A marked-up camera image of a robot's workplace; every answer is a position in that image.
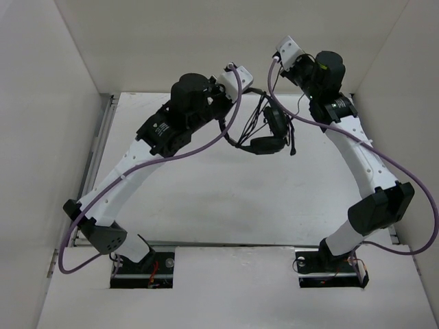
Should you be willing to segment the black headphones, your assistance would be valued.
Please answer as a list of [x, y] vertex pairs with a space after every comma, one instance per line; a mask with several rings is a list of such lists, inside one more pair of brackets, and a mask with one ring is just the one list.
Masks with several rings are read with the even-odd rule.
[[234, 140], [228, 133], [224, 139], [235, 149], [254, 155], [271, 155], [290, 147], [289, 154], [296, 154], [292, 119], [276, 104], [273, 98], [258, 88], [244, 92], [259, 96], [258, 103], [247, 120], [239, 138]]

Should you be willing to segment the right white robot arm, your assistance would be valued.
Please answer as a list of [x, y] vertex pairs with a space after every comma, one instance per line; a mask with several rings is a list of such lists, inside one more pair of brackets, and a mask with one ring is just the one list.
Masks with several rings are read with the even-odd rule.
[[348, 209], [347, 220], [320, 242], [319, 265], [332, 270], [367, 237], [400, 221], [414, 188], [399, 182], [372, 152], [353, 103], [341, 91], [346, 67], [339, 54], [321, 51], [313, 57], [296, 50], [280, 55], [281, 75], [308, 98], [313, 120], [342, 155], [361, 197]]

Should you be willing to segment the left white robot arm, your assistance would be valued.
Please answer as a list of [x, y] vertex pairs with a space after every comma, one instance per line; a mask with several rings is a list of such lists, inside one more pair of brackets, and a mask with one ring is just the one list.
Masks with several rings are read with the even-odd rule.
[[166, 162], [193, 156], [213, 146], [207, 144], [181, 154], [200, 128], [227, 114], [237, 116], [244, 91], [253, 83], [241, 69], [219, 77], [186, 73], [171, 87], [169, 100], [137, 130], [134, 140], [110, 173], [79, 200], [69, 199], [63, 210], [75, 228], [100, 256], [115, 253], [140, 272], [154, 262], [152, 248], [141, 237], [128, 233], [116, 221], [124, 204], [144, 181]]

